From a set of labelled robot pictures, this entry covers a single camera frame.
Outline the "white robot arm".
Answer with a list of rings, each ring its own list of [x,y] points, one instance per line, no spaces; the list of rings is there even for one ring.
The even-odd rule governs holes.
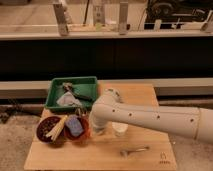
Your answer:
[[[94,102],[92,127],[103,130],[109,121],[172,133],[213,144],[213,110],[199,107],[131,105],[115,89],[106,89]]]

